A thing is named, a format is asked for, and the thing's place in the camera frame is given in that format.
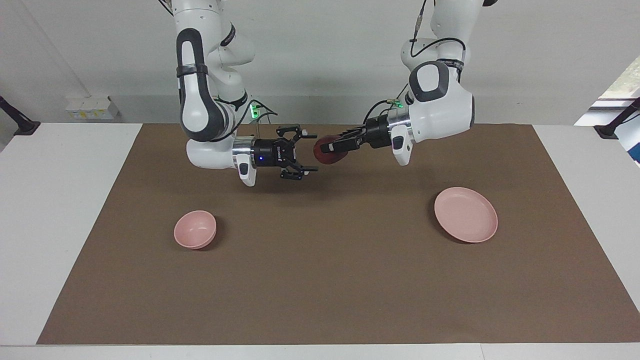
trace black clamp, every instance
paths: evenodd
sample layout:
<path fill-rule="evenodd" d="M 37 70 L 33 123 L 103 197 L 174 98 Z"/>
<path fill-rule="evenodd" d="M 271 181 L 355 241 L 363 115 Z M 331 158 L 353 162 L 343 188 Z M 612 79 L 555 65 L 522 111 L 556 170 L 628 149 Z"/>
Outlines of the black clamp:
<path fill-rule="evenodd" d="M 627 106 L 620 115 L 618 115 L 612 122 L 607 125 L 596 125 L 594 128 L 598 132 L 601 138 L 605 140 L 618 140 L 616 136 L 616 129 L 622 124 L 626 124 L 631 121 L 631 115 L 640 110 L 640 97 L 638 97 L 631 105 Z"/>
<path fill-rule="evenodd" d="M 333 142 L 322 144 L 320 151 L 323 154 L 348 152 L 358 150 L 364 143 L 368 143 L 373 149 L 391 146 L 388 115 L 367 119 L 364 125 L 348 129 L 339 136 Z"/>
<path fill-rule="evenodd" d="M 209 68 L 204 64 L 187 64 L 183 66 L 178 66 L 176 69 L 176 73 L 177 73 L 176 78 L 181 78 L 182 76 L 185 76 L 185 75 L 198 74 L 198 73 L 208 75 Z"/>
<path fill-rule="evenodd" d="M 39 121 L 33 121 L 23 114 L 20 110 L 14 108 L 6 102 L 4 97 L 0 96 L 0 109 L 2 109 L 9 117 L 18 125 L 18 130 L 14 135 L 32 135 L 40 126 Z"/>
<path fill-rule="evenodd" d="M 310 172 L 317 172 L 318 167 L 306 167 L 296 159 L 296 142 L 300 139 L 315 139 L 318 136 L 308 134 L 300 125 L 284 125 L 276 130 L 277 139 L 256 139 L 253 143 L 252 156 L 256 167 L 280 167 L 280 178 L 302 180 Z M 294 133 L 291 139 L 284 137 Z"/>

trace white wall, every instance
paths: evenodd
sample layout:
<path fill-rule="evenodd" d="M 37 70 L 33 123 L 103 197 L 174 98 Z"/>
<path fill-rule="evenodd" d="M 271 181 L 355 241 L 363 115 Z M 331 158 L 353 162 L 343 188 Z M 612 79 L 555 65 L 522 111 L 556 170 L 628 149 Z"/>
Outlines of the white wall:
<path fill-rule="evenodd" d="M 81 89 L 16 16 L 17 1 L 0 0 L 0 94 L 34 119 L 67 121 L 65 96 Z M 175 30 L 156 0 L 22 1 L 90 93 L 111 95 L 125 121 L 177 121 Z M 281 121 L 355 124 L 406 83 L 399 48 L 421 3 L 228 0 L 227 10 L 256 43 L 256 60 L 239 70 Z M 637 0 L 485 8 L 463 75 L 478 121 L 573 124 L 640 53 L 639 15 Z"/>

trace green light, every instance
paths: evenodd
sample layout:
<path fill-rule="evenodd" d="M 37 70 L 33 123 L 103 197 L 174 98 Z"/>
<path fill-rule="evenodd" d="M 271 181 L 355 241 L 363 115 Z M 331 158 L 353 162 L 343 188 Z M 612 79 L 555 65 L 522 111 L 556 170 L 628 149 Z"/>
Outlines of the green light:
<path fill-rule="evenodd" d="M 254 104 L 251 104 L 251 116 L 254 120 L 260 117 L 260 109 Z"/>

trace window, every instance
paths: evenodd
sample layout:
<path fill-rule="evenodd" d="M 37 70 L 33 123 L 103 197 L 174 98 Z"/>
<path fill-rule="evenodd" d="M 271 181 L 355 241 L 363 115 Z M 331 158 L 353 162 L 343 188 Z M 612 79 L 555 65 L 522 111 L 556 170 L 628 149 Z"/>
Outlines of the window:
<path fill-rule="evenodd" d="M 607 99 L 635 99 L 640 96 L 640 57 L 600 97 Z"/>

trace white table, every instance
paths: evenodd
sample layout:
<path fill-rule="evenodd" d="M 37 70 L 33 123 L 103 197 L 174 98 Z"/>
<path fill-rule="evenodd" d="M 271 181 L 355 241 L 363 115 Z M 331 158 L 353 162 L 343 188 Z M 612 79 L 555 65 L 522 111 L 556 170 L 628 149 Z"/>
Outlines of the white table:
<path fill-rule="evenodd" d="M 640 343 L 35 346 L 140 127 L 42 124 L 0 152 L 0 359 L 640 359 Z M 535 129 L 640 308 L 640 168 L 590 127 Z"/>

